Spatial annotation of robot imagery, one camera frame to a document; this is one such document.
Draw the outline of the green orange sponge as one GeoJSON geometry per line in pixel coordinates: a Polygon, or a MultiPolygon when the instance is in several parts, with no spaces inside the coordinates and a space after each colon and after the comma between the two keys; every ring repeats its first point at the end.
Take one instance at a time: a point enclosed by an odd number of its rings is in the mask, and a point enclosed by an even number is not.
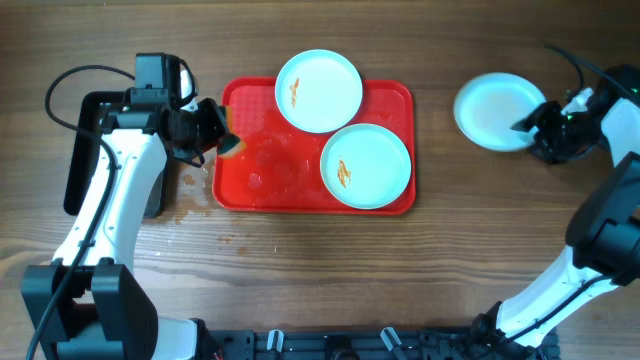
{"type": "Polygon", "coordinates": [[[220,158],[232,158],[246,148],[246,143],[233,132],[231,109],[226,106],[220,106],[219,109],[223,116],[225,134],[219,139],[216,153],[220,158]]]}

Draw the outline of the white plate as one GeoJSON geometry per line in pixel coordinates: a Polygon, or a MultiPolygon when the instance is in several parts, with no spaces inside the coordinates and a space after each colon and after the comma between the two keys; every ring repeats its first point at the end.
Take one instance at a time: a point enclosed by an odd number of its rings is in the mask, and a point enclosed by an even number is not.
{"type": "Polygon", "coordinates": [[[362,123],[331,136],[321,152],[320,175],[340,203],[373,210],[391,204],[405,191],[412,162],[396,134],[380,125],[362,123]]]}
{"type": "Polygon", "coordinates": [[[355,117],[364,85],[346,57],[313,49],[283,65],[276,77],[274,96],[279,112],[292,126],[322,134],[345,126],[355,117]]]}
{"type": "Polygon", "coordinates": [[[534,131],[512,130],[546,102],[543,93],[520,76],[494,72],[475,77],[454,99],[454,120],[473,143],[491,151],[515,152],[534,144],[534,131]]]}

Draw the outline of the white plate top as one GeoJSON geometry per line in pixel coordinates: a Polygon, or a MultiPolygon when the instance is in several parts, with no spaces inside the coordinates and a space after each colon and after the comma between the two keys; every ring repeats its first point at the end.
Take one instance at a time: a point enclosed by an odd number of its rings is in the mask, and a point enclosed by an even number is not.
{"type": "Polygon", "coordinates": [[[346,57],[313,49],[283,65],[276,77],[274,96],[279,112],[292,126],[322,134],[345,126],[355,117],[364,85],[346,57]]]}

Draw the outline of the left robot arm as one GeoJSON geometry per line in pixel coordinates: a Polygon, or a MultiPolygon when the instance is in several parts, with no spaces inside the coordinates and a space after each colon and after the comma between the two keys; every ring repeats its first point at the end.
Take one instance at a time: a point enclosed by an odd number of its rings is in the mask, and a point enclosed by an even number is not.
{"type": "Polygon", "coordinates": [[[76,221],[48,265],[29,267],[21,293],[34,324],[28,354],[49,359],[220,359],[199,319],[157,313],[132,268],[148,198],[169,159],[201,167],[214,150],[243,142],[227,111],[200,98],[187,63],[165,53],[136,57],[133,86],[86,132],[98,147],[76,221]]]}

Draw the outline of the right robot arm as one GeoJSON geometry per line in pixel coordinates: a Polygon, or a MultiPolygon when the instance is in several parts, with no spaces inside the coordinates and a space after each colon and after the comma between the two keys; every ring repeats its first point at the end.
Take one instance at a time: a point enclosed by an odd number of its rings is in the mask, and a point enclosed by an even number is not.
{"type": "Polygon", "coordinates": [[[529,136],[547,164],[575,160],[606,143],[613,173],[574,213],[559,257],[525,290],[478,315],[469,345],[527,358],[558,324],[592,298],[639,277],[639,70],[610,67],[595,88],[581,87],[566,106],[532,99],[515,118],[503,105],[488,114],[529,136]]]}

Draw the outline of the red plastic tray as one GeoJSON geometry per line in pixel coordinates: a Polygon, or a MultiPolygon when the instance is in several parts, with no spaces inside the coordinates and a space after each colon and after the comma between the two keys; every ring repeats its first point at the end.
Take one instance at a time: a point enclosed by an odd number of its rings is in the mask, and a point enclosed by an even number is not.
{"type": "Polygon", "coordinates": [[[212,194],[225,209],[245,212],[400,215],[416,198],[416,177],[391,204],[379,209],[349,207],[330,194],[320,173],[328,134],[301,131],[281,115],[274,77],[240,77],[229,82],[222,104],[232,131],[246,148],[215,161],[212,194]]]}

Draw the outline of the black rectangular tray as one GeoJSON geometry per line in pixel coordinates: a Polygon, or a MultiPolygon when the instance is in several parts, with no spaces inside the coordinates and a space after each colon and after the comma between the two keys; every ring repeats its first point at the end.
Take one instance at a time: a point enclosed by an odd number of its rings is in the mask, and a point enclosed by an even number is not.
{"type": "MultiPolygon", "coordinates": [[[[123,96],[123,91],[94,91],[87,94],[81,104],[78,127],[98,133],[100,113],[108,103],[120,103],[123,96]]],[[[63,202],[63,209],[68,215],[78,215],[94,174],[99,153],[99,145],[82,135],[76,135],[63,202]]],[[[145,219],[158,217],[165,208],[167,161],[164,161],[163,165],[163,171],[157,176],[151,189],[144,211],[145,219]]]]}

